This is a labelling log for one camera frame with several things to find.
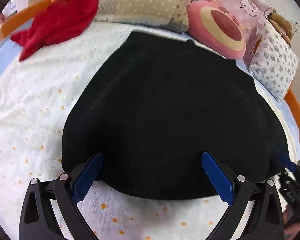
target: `orange bed frame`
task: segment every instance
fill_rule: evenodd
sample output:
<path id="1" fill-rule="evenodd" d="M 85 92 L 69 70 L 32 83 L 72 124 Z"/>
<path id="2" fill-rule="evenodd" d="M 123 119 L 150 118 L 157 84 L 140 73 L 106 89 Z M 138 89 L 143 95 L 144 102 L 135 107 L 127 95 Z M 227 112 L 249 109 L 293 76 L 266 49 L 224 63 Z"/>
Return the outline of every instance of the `orange bed frame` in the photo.
<path id="1" fill-rule="evenodd" d="M 54 0 L 42 0 L 34 3 L 4 21 L 0 26 L 0 41 L 2 41 L 24 22 L 33 18 L 37 12 L 44 11 L 52 1 Z M 291 90 L 288 91 L 284 99 L 289 105 L 300 132 L 300 105 Z"/>

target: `floral pillow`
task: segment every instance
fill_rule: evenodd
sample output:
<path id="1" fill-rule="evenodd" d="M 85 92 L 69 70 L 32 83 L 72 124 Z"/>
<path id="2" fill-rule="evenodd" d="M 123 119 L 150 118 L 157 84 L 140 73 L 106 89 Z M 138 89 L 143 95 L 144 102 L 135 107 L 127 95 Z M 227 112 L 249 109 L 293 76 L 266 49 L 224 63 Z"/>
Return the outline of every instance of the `floral pillow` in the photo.
<path id="1" fill-rule="evenodd" d="M 266 21 L 262 41 L 249 66 L 249 72 L 280 102 L 296 74 L 298 57 Z"/>

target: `pillow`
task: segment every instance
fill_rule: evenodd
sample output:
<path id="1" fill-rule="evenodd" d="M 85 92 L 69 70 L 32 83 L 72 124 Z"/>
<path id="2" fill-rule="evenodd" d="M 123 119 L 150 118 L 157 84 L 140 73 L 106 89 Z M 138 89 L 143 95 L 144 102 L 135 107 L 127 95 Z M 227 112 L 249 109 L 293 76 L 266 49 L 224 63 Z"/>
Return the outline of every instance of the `pillow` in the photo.
<path id="1" fill-rule="evenodd" d="M 188 32 L 201 43 L 229 59 L 241 59 L 246 51 L 244 27 L 217 1 L 197 1 L 187 6 Z"/>
<path id="2" fill-rule="evenodd" d="M 246 41 L 246 52 L 243 56 L 243 61 L 249 65 L 256 42 L 260 39 L 267 16 L 270 13 L 271 7 L 263 6 L 261 11 L 251 0 L 216 0 L 224 8 L 234 15 L 237 20 L 245 27 L 243 36 Z"/>
<path id="3" fill-rule="evenodd" d="M 98 22 L 119 22 L 186 32 L 186 0 L 99 0 Z"/>
<path id="4" fill-rule="evenodd" d="M 266 21 L 262 40 L 249 66 L 249 72 L 280 102 L 287 93 L 298 66 L 298 57 Z"/>

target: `beige polka dot pillow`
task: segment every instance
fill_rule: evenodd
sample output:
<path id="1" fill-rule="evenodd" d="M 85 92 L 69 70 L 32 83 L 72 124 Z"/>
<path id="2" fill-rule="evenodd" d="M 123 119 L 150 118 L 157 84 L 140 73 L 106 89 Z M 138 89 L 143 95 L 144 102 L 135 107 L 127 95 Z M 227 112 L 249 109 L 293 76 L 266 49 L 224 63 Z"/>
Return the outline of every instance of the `beige polka dot pillow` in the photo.
<path id="1" fill-rule="evenodd" d="M 95 21 L 150 25 L 177 33 L 189 27 L 186 0 L 99 0 Z"/>

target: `black fabric cover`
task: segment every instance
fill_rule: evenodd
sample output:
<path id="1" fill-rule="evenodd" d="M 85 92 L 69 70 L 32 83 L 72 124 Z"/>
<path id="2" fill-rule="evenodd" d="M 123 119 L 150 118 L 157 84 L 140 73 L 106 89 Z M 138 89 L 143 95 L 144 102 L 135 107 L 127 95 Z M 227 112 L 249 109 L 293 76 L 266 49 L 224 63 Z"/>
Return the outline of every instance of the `black fabric cover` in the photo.
<path id="1" fill-rule="evenodd" d="M 236 174 L 261 181 L 288 152 L 283 128 L 234 60 L 192 41 L 132 33 L 102 65 L 69 114 L 62 166 L 102 152 L 98 180 L 151 199 L 216 192 L 201 165 L 210 150 Z"/>

